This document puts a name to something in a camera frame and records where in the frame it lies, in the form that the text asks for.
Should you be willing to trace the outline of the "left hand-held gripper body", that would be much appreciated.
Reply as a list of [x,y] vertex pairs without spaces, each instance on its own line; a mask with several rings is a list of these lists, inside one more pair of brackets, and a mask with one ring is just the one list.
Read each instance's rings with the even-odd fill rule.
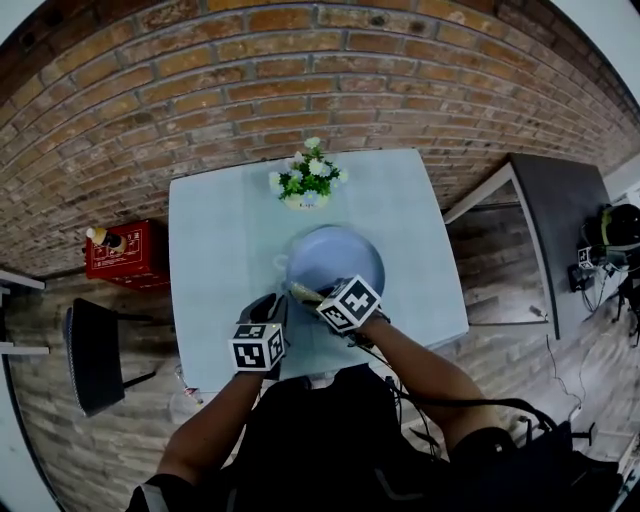
[[281,323],[237,324],[228,344],[236,372],[269,372],[286,351]]

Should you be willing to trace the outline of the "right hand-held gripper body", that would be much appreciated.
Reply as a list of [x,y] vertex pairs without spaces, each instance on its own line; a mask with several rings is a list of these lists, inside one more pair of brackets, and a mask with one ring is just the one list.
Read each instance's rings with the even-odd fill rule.
[[372,345],[358,329],[371,319],[390,322],[381,309],[379,294],[360,275],[338,278],[318,291],[315,311],[337,336],[347,338],[350,345]]

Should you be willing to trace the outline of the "yellow-green sponge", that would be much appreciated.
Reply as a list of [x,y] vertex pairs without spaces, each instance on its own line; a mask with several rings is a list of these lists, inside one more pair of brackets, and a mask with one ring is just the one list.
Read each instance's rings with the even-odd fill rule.
[[317,307],[325,300],[325,297],[319,292],[311,290],[298,282],[292,282],[289,291],[293,298],[301,304]]

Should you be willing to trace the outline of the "large blue plate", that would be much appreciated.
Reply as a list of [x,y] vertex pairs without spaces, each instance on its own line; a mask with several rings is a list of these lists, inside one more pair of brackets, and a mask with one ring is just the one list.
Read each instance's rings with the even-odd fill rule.
[[296,238],[286,254],[285,286],[292,282],[319,291],[338,278],[360,275],[381,296],[385,268],[375,246],[353,229],[325,225]]

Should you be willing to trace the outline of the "person's right forearm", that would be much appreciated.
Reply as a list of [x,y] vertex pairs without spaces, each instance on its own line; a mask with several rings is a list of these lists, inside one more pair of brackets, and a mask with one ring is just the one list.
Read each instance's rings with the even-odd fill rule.
[[[410,394],[418,399],[482,399],[479,387],[460,368],[421,346],[381,317],[369,318],[357,333],[377,347]],[[500,427],[492,406],[421,406],[442,431],[449,451],[471,433]]]

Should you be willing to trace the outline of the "light blue tablecloth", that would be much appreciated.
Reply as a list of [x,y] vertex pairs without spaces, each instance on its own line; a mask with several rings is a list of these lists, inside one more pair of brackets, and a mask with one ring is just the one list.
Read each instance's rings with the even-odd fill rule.
[[287,291],[292,242],[325,225],[353,229],[378,250],[380,296],[393,325],[426,347],[469,328],[460,279],[426,169],[414,149],[339,153],[348,173],[319,209],[289,209],[269,187],[279,161],[174,180],[169,197],[172,305],[186,383],[221,390],[234,373],[228,340],[241,310]]

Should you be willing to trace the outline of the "clear plastic bottle red label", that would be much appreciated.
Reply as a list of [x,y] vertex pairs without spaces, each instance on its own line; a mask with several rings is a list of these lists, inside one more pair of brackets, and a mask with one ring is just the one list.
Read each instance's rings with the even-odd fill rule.
[[181,364],[178,364],[175,367],[175,375],[183,387],[183,394],[186,397],[192,399],[198,406],[202,406],[204,400],[201,397],[200,390],[198,388],[190,387],[187,385]]

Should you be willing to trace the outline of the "white flowers in cream pot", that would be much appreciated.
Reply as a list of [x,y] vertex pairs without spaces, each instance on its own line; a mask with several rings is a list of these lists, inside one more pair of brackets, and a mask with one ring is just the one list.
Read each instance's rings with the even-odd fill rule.
[[319,137],[306,139],[304,148],[286,158],[281,170],[269,172],[271,192],[297,211],[324,207],[332,192],[348,180],[347,171],[326,158]]

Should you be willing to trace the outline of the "red box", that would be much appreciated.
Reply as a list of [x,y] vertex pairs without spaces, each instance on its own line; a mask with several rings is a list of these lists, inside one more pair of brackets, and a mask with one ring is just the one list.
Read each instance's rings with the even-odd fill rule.
[[137,291],[170,287],[169,234],[166,225],[142,220],[105,228],[126,240],[119,253],[94,245],[86,236],[85,275]]

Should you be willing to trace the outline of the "dark chair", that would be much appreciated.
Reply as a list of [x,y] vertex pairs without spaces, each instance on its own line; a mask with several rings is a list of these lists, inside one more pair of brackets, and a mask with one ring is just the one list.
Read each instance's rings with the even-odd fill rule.
[[71,384],[86,417],[93,417],[125,398],[125,391],[156,376],[154,371],[125,381],[119,350],[121,321],[147,322],[149,315],[125,314],[82,298],[67,309],[64,322]]

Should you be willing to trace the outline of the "bottle with white cap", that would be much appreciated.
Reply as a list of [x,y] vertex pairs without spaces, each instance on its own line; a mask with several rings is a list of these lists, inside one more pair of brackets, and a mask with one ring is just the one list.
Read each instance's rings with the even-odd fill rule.
[[126,249],[126,240],[105,228],[89,227],[86,230],[86,236],[96,246],[106,247],[119,253]]

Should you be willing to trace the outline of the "dark-topped table with white legs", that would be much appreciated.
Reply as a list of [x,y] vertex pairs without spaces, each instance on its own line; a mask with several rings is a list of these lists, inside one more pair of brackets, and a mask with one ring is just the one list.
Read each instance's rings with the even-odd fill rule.
[[590,312],[569,287],[568,268],[577,261],[580,228],[609,202],[597,167],[550,157],[511,153],[508,161],[444,214],[450,224],[512,182],[529,229],[548,316],[524,323],[472,324],[477,335],[549,335],[560,340],[577,332]]

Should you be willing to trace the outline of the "black phone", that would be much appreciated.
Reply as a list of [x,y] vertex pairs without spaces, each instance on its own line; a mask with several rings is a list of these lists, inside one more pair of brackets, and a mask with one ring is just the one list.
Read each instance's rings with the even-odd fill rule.
[[572,293],[584,292],[594,285],[593,269],[583,269],[578,264],[573,264],[568,267],[567,274],[569,289]]

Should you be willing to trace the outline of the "white side table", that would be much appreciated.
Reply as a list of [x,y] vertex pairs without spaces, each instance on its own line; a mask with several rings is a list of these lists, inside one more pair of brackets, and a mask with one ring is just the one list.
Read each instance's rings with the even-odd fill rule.
[[0,269],[0,356],[31,357],[48,355],[50,353],[48,347],[17,346],[7,340],[3,298],[11,294],[12,286],[31,288],[39,291],[46,288],[46,284],[42,280]]

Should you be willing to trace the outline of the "black equipment stand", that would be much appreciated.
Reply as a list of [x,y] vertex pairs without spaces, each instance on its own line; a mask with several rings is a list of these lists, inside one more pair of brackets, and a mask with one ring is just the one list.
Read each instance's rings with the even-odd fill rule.
[[612,322],[616,323],[620,320],[622,308],[627,305],[628,311],[635,317],[635,327],[629,336],[635,338],[632,347],[637,348],[640,346],[640,277],[629,274],[619,285],[617,297],[617,313]]

